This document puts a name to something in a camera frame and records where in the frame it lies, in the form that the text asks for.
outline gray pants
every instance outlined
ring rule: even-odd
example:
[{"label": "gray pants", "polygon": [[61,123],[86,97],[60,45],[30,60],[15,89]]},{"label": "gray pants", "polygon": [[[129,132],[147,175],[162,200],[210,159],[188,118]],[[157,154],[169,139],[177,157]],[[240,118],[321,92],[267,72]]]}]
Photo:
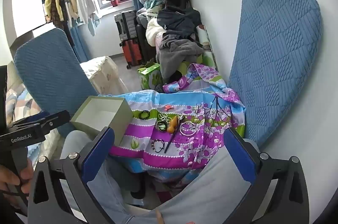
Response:
[{"label": "gray pants", "polygon": [[[71,132],[66,138],[61,158],[70,152],[79,152],[89,141],[85,133]],[[116,224],[157,224],[154,210],[135,217],[125,209],[109,164],[108,158],[95,179],[88,183],[102,208]],[[191,221],[196,224],[221,224],[241,201],[249,186],[227,149],[222,147],[193,182],[157,209],[162,213],[165,224],[186,224]],[[70,206],[79,210],[66,182],[63,182],[63,188]]]}]

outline blue chair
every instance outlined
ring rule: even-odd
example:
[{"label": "blue chair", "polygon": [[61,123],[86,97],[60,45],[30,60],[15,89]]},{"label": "blue chair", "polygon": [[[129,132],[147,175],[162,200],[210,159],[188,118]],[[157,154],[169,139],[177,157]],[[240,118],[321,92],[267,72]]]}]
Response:
[{"label": "blue chair", "polygon": [[316,0],[242,0],[229,87],[246,106],[245,137],[258,146],[296,100],[321,34]]},{"label": "blue chair", "polygon": [[[72,117],[89,96],[97,95],[61,29],[22,45],[14,63],[28,92],[50,114],[68,110]],[[70,123],[58,128],[63,137],[72,130]]]}]

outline green box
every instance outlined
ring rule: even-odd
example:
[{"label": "green box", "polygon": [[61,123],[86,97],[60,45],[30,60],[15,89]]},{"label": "green box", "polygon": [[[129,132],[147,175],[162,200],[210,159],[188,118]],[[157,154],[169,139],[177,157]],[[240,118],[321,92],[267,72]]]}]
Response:
[{"label": "green box", "polygon": [[141,87],[145,89],[155,90],[158,84],[162,84],[161,71],[159,69],[159,64],[153,64],[149,68],[139,68],[138,69],[139,78],[141,82]]},{"label": "green box", "polygon": [[128,102],[122,97],[89,96],[70,122],[92,139],[104,127],[110,127],[115,134],[114,145],[119,146],[132,117]]}]

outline gray blanket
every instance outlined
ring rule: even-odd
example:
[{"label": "gray blanket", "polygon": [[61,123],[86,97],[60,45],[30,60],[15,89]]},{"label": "gray blanket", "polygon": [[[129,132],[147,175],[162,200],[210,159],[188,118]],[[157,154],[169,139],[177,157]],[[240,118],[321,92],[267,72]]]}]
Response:
[{"label": "gray blanket", "polygon": [[162,77],[168,79],[172,76],[183,61],[196,63],[197,56],[202,53],[203,49],[188,39],[171,34],[165,36],[156,55]]}]

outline human hand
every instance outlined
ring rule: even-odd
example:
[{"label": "human hand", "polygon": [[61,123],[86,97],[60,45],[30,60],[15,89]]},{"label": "human hand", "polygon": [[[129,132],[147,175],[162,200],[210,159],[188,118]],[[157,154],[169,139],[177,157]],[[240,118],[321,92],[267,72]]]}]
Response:
[{"label": "human hand", "polygon": [[[29,193],[30,182],[33,178],[33,174],[34,174],[34,170],[33,170],[33,166],[32,166],[32,161],[30,161],[30,159],[27,158],[27,167],[24,168],[20,172],[21,179],[27,180],[27,182],[21,186],[21,190],[24,194]],[[20,185],[20,179],[12,171],[10,171],[6,167],[0,165],[0,190],[8,191],[6,184],[18,186],[18,185]],[[14,206],[14,207],[18,206],[15,196],[7,195],[7,194],[4,194],[4,196],[5,196],[5,198],[7,198],[7,200],[10,202],[10,204],[12,206]]]},{"label": "human hand", "polygon": [[162,214],[159,212],[159,210],[156,210],[156,218],[157,218],[158,224],[165,224],[163,217],[162,217]]}]

